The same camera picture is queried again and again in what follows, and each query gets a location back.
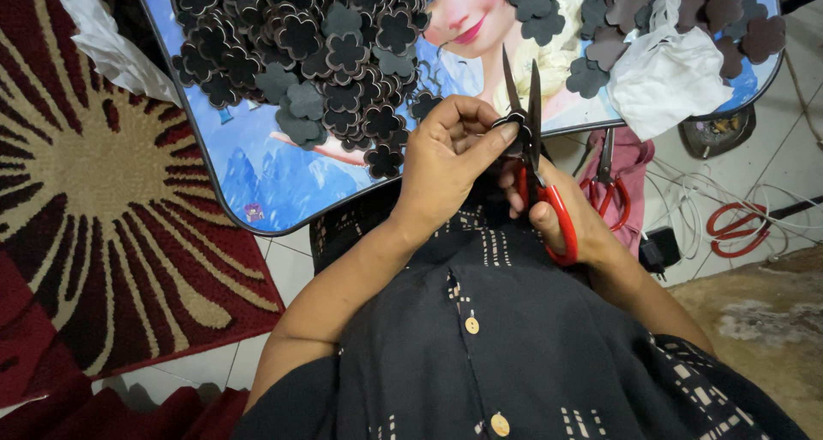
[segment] white tile floor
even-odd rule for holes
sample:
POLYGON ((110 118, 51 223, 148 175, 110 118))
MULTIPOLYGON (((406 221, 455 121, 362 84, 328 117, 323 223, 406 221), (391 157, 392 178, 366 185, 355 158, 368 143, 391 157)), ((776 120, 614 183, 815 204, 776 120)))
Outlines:
MULTIPOLYGON (((756 102, 757 128, 754 135, 741 147, 715 159, 694 159, 684 150, 677 130, 669 130, 654 140, 657 157, 683 172, 702 172, 723 184, 737 196, 745 197, 758 183, 769 183, 807 197, 823 194, 823 151, 810 131, 809 122, 823 131, 823 1, 810 4, 787 16, 787 52, 798 74, 802 96, 809 103, 809 116, 802 114, 802 106, 794 83, 784 65, 766 94, 756 102)), ((559 168, 572 172, 585 151, 585 134, 547 140, 552 158, 559 168)), ((678 174, 670 168, 653 162, 649 176, 657 184, 660 193, 647 180, 645 185, 646 211, 644 226, 667 213, 666 204, 676 204, 682 196, 682 188, 673 180, 678 174)), ((720 201, 730 198, 706 185, 698 185, 704 194, 694 194, 694 207, 700 213, 703 225, 706 218, 721 206, 720 201)), ((769 201, 778 208, 793 203, 786 194, 766 188, 769 201)), ((790 223, 823 225, 823 211, 808 210, 789 219, 790 223)), ((682 249, 686 249, 692 235, 689 226, 695 223, 690 212, 685 216, 675 213, 672 225, 682 249)), ((665 285, 725 271, 732 267, 765 260, 783 250, 784 238, 772 228, 772 236, 755 251, 734 260, 715 256, 708 242, 698 242, 687 252, 690 259, 666 272, 665 285)), ((802 230, 798 233, 814 240, 823 240, 823 230, 802 230)), ((296 233, 272 240, 258 237, 258 245, 272 271, 274 282, 286 306, 311 280, 313 266, 309 248, 307 227, 296 233)), ((812 241, 791 235, 788 250, 813 245, 812 241)), ((238 344, 191 355, 154 367, 139 369, 122 376, 126 387, 140 384, 146 389, 151 401, 159 404, 180 386, 200 386, 213 382, 221 390, 226 386, 234 389, 251 387, 262 346, 267 336, 261 335, 238 344)), ((96 382, 99 390, 103 382, 96 382)), ((0 416, 10 409, 0 410, 0 416)))

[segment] person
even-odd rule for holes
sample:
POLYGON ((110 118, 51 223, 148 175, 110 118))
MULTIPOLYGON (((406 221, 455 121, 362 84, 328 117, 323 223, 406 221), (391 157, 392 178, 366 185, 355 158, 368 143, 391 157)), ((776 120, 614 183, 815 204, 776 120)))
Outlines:
POLYGON ((399 188, 312 225, 319 273, 268 338, 234 438, 805 438, 543 159, 579 244, 578 266, 551 262, 556 214, 526 213, 498 159, 517 126, 494 119, 446 98, 399 188))

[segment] pink lips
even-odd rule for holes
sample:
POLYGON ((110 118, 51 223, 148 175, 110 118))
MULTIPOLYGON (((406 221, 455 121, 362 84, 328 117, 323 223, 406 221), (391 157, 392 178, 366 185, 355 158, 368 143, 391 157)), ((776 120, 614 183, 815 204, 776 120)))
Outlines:
POLYGON ((456 38, 454 38, 454 40, 452 40, 452 42, 455 42, 458 45, 466 45, 468 42, 471 42, 472 40, 474 40, 474 37, 478 35, 478 32, 480 31, 480 27, 483 25, 483 21, 485 21, 485 20, 486 20, 486 16, 483 16, 483 18, 480 19, 479 23, 474 24, 474 26, 472 26, 472 28, 470 28, 466 32, 461 33, 460 35, 458 35, 456 38))

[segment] pink cloth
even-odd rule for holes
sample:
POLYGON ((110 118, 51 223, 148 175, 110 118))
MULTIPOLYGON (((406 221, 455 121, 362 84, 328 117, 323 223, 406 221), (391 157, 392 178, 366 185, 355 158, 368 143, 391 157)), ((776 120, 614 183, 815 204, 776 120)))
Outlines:
MULTIPOLYGON (((586 178, 593 178, 598 173, 600 155, 603 150, 603 140, 606 138, 606 130, 592 131, 589 135, 589 142, 586 147, 589 149, 586 154, 586 162, 582 165, 584 169, 578 175, 578 183, 586 178)), ((645 203, 643 201, 643 183, 646 175, 646 165, 654 157, 654 143, 651 140, 641 142, 631 128, 624 126, 615 129, 615 147, 612 153, 612 177, 621 177, 625 185, 626 192, 631 200, 631 213, 625 225, 615 231, 615 236, 620 242, 629 248, 636 257, 638 245, 640 245, 640 230, 643 228, 643 211, 645 203)), ((589 196, 589 188, 583 188, 583 193, 589 196)), ((602 183, 597 183, 598 202, 603 201, 606 195, 606 187, 602 183)), ((612 203, 609 204, 603 219, 606 224, 613 226, 617 224, 623 214, 624 201, 620 197, 620 192, 615 191, 612 203)))

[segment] fingernail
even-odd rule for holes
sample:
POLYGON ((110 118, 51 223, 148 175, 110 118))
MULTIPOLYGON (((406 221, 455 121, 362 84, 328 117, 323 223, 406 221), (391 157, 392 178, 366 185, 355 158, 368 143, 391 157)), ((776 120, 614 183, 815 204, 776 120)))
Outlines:
POLYGON ((509 122, 500 129, 500 134, 508 143, 509 141, 514 140, 514 137, 517 136, 518 131, 520 131, 520 126, 514 122, 509 122))

